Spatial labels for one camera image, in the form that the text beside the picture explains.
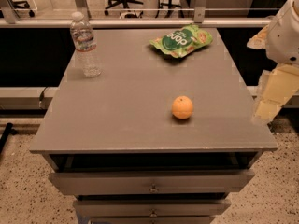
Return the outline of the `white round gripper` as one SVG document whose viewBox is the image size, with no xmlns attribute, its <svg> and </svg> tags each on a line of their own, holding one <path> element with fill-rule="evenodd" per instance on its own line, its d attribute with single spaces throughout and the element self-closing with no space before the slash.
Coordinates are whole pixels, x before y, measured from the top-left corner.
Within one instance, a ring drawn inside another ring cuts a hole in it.
<svg viewBox="0 0 299 224">
<path fill-rule="evenodd" d="M 252 121 L 267 124 L 299 91 L 299 0 L 287 0 L 277 15 L 247 43 L 250 49 L 264 49 L 279 63 L 263 71 L 254 101 Z"/>
</svg>

